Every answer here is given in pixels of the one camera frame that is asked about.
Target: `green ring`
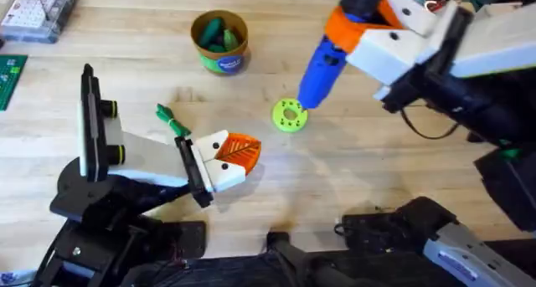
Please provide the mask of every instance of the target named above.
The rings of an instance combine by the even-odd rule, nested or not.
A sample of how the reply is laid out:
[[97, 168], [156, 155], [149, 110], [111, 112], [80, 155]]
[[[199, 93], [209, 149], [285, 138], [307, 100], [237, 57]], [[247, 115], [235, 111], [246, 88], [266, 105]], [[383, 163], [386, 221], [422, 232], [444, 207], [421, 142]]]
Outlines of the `green ring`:
[[[285, 117], [285, 110], [294, 111], [296, 119], [289, 120]], [[271, 112], [271, 119], [276, 127], [284, 132], [299, 131], [307, 123], [309, 112], [304, 110], [300, 102], [296, 99], [281, 99], [274, 106]]]

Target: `wooden tabletop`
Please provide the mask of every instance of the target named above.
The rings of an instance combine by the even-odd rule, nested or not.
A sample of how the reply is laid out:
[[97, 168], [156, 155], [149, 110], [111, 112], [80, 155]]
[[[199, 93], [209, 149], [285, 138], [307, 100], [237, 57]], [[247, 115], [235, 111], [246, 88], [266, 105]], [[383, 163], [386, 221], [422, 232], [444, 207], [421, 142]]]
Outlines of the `wooden tabletop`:
[[[257, 254], [271, 227], [292, 231], [305, 250], [343, 249], [333, 225], [345, 213], [392, 211], [428, 196], [484, 239], [523, 236], [492, 202], [472, 162], [492, 149], [415, 135], [372, 98], [378, 83], [346, 68], [307, 127], [278, 131], [271, 107], [295, 97], [322, 26], [338, 0], [80, 0], [57, 44], [9, 43], [28, 54], [6, 112], [0, 113], [0, 269], [36, 268], [64, 219], [49, 211], [63, 167], [76, 157], [75, 107], [85, 63], [104, 98], [117, 100], [125, 131], [172, 144], [154, 114], [170, 105], [193, 138], [227, 129], [262, 141], [247, 181], [199, 208], [191, 197], [160, 219], [203, 219], [206, 257]], [[250, 30], [251, 61], [233, 77], [202, 68], [189, 29], [202, 12], [238, 13]], [[408, 109], [423, 132], [452, 123], [422, 105]]]

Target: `can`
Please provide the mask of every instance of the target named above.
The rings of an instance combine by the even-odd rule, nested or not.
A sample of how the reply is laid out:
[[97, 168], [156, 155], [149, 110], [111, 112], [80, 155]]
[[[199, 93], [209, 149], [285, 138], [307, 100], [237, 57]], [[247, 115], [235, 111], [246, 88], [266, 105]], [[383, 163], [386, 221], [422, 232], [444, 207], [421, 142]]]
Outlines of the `can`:
[[[239, 46], [229, 52], [215, 53], [198, 45], [198, 39], [207, 24], [214, 18], [224, 20], [224, 28], [236, 36]], [[191, 36], [199, 59], [205, 68], [216, 74], [237, 74], [245, 65], [245, 51], [248, 47], [248, 28], [244, 20], [235, 13], [214, 10], [203, 13], [192, 24]]]

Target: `green circuit board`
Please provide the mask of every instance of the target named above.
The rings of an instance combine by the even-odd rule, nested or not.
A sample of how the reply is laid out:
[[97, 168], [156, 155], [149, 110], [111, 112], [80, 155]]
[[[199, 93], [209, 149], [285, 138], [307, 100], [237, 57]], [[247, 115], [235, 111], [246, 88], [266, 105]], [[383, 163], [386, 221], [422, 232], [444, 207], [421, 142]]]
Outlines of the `green circuit board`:
[[0, 110], [8, 108], [28, 56], [0, 55]]

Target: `yellow ring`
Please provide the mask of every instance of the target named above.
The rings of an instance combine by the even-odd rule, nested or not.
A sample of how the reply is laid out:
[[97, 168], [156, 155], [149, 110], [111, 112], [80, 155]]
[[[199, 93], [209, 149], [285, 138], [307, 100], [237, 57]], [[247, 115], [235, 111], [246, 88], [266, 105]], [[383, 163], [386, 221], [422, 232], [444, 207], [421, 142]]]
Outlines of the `yellow ring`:
[[116, 112], [117, 112], [117, 110], [116, 110], [116, 104], [117, 104], [116, 101], [112, 101], [112, 102], [111, 102], [111, 117], [112, 117], [112, 118], [117, 117], [117, 114], [116, 114]]
[[119, 164], [123, 164], [123, 145], [119, 145]]

